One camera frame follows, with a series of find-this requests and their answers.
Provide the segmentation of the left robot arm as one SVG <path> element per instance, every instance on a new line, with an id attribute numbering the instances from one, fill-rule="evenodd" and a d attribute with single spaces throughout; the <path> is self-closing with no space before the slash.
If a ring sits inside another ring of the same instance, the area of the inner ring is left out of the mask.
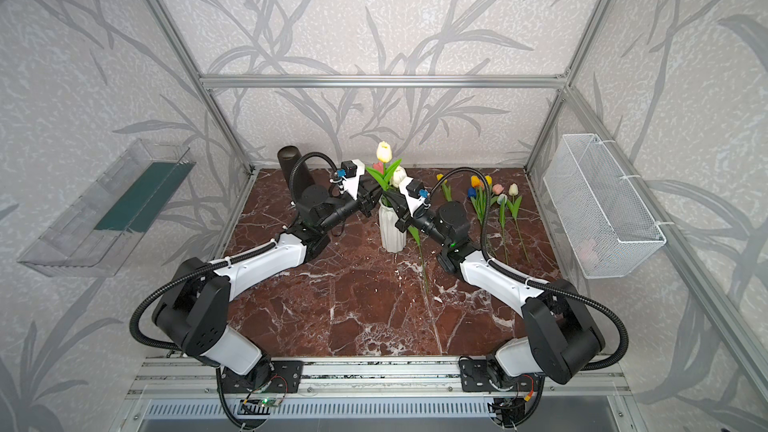
<path id="1" fill-rule="evenodd" d="M 270 361 L 252 341 L 228 324 L 229 304 L 266 279 L 312 261 L 330 242 L 330 232 L 361 212 L 369 216 L 383 187 L 359 160 L 331 163 L 330 182 L 340 193 L 295 179 L 306 160 L 297 160 L 288 179 L 297 216 L 266 244 L 232 257 L 183 262 L 174 278 L 144 299 L 130 322 L 139 343 L 181 351 L 201 363 L 226 368 L 252 382 L 269 373 Z"/>

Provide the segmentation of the black cone vase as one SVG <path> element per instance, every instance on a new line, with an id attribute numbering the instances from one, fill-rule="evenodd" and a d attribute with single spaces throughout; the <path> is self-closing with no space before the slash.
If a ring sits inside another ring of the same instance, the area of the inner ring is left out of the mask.
<path id="1" fill-rule="evenodd" d="M 315 184 L 307 164 L 297 166 L 302 158 L 300 150 L 293 145 L 285 146 L 278 151 L 277 158 L 293 200 L 300 199 L 303 192 Z"/>

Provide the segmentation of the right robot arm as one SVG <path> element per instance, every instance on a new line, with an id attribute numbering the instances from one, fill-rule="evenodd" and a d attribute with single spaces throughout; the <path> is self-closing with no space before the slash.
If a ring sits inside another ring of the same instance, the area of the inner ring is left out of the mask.
<path id="1" fill-rule="evenodd" d="M 432 212 L 423 182 L 405 173 L 397 174 L 385 195 L 397 228 L 414 227 L 440 244 L 438 262 L 447 273 L 488 291 L 523 319 L 525 337 L 485 360 L 491 387 L 509 390 L 524 375 L 566 384 L 580 371 L 610 367 L 626 355 L 629 334 L 616 313 L 564 279 L 537 279 L 492 257 L 484 241 L 470 239 L 463 205 L 450 201 Z"/>

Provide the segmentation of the orange yellow tulip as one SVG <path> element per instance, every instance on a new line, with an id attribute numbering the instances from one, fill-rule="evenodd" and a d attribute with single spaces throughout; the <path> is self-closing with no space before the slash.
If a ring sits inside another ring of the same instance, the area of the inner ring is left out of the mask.
<path id="1" fill-rule="evenodd" d="M 483 179 L 480 179 L 478 176 L 473 175 L 471 177 L 471 187 L 479 187 L 482 186 L 485 189 L 485 182 Z"/>

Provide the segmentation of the tall cream tulip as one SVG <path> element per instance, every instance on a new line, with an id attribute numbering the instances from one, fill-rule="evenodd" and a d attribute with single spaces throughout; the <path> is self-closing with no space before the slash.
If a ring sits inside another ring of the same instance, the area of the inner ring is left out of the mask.
<path id="1" fill-rule="evenodd" d="M 406 170 L 402 166 L 398 166 L 391 177 L 391 185 L 398 188 L 405 178 L 407 178 Z"/>

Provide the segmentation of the white ribbed ceramic vase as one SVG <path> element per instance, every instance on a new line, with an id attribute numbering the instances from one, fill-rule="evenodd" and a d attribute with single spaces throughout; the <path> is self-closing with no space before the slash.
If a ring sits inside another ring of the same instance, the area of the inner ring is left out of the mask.
<path id="1" fill-rule="evenodd" d="M 396 226 L 397 213 L 391 206 L 380 203 L 378 209 L 379 229 L 382 247 L 390 253 L 399 253 L 405 248 L 406 233 L 401 232 Z"/>

